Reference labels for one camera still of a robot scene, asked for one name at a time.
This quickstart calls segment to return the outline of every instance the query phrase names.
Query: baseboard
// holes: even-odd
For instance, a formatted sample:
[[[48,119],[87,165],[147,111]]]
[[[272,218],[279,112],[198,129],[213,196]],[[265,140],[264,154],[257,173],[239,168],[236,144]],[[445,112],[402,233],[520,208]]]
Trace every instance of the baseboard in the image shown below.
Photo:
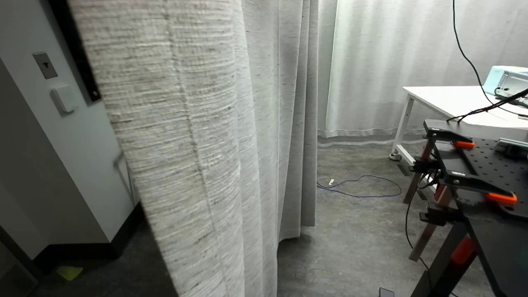
[[[109,244],[49,244],[34,259],[33,264],[48,272],[61,261],[74,259],[115,259],[128,244],[137,226],[145,221],[145,213],[140,203],[135,205],[125,223],[117,231]]]
[[[41,272],[34,267],[26,253],[23,253],[11,236],[0,226],[0,248],[1,246],[28,271],[28,274],[31,274],[34,279],[41,277]]]

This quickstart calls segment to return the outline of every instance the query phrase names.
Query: power cord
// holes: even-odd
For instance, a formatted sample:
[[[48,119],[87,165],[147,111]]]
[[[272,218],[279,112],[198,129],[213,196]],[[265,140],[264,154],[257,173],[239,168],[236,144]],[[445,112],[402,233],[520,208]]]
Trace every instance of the power cord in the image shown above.
[[[457,124],[460,124],[460,122],[462,122],[465,117],[468,117],[468,116],[480,114],[480,112],[487,112],[487,111],[491,111],[491,109],[496,109],[496,107],[501,109],[501,111],[505,111],[505,112],[508,112],[508,114],[515,114],[515,116],[518,116],[518,117],[528,117],[526,114],[518,114],[518,112],[513,112],[513,111],[508,111],[508,109],[501,107],[503,104],[506,104],[505,101],[500,101],[500,102],[495,102],[495,104],[493,104],[493,101],[488,97],[488,94],[485,92],[485,89],[483,89],[483,86],[482,86],[482,79],[480,79],[480,74],[478,74],[475,64],[473,64],[472,59],[465,55],[465,51],[463,51],[463,48],[462,48],[462,45],[460,45],[460,36],[458,36],[458,30],[457,30],[457,0],[450,0],[450,10],[452,10],[452,31],[454,31],[454,35],[455,35],[457,48],[458,48],[462,58],[467,61],[467,64],[473,69],[473,74],[475,74],[477,83],[478,83],[478,88],[480,88],[483,97],[490,102],[490,106],[488,106],[488,107],[483,107],[483,109],[470,111],[470,112],[467,112],[467,114],[463,114],[463,116],[449,117],[447,122],[457,121]]]

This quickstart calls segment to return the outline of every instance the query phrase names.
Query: black clamp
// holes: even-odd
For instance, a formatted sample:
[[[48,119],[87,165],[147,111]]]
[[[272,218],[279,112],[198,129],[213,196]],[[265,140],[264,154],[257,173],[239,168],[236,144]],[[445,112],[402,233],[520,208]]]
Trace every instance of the black clamp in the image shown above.
[[[447,172],[444,175],[444,182],[447,185],[452,185],[455,188],[467,188],[473,191],[480,191],[485,195],[485,200],[490,203],[496,203],[500,206],[513,208],[516,205],[516,195],[503,190],[493,183],[488,183],[485,180],[480,180],[475,175],[467,175],[462,172]]]
[[[452,130],[427,129],[427,139],[429,142],[435,142],[435,140],[452,142],[452,145],[458,150],[475,149],[475,142],[472,139],[455,134]]]
[[[429,224],[445,226],[447,221],[463,221],[463,215],[449,206],[429,205],[427,213],[419,213],[419,220]]]
[[[411,172],[417,172],[417,173],[429,173],[429,172],[435,172],[440,168],[440,162],[437,160],[416,160],[412,163]]]

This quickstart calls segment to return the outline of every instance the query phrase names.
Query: sheer curtain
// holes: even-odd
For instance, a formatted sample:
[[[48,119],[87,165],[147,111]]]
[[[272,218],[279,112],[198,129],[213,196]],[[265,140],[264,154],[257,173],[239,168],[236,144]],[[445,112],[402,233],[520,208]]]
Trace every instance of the sheer curtain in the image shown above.
[[[528,3],[458,0],[465,53],[485,79],[493,64],[528,66]],[[450,0],[328,0],[320,5],[320,122],[326,137],[389,137],[402,86],[477,84],[455,48]],[[417,109],[409,125],[421,134]]]
[[[180,295],[275,295],[315,221],[317,0],[69,0]]]

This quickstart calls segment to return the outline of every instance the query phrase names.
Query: curtain fold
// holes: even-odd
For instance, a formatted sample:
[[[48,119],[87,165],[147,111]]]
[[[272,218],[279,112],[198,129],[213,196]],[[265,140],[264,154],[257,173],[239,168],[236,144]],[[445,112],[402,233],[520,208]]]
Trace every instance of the curtain fold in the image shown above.
[[[315,221],[317,0],[69,0],[180,295],[275,295]]]
[[[391,137],[406,99],[402,86],[477,84],[455,46],[450,13],[450,0],[322,2],[318,134]],[[528,3],[516,0],[457,2],[462,46],[482,79],[493,64],[528,66],[526,13]],[[439,114],[417,106],[411,134],[422,134],[424,117]]]

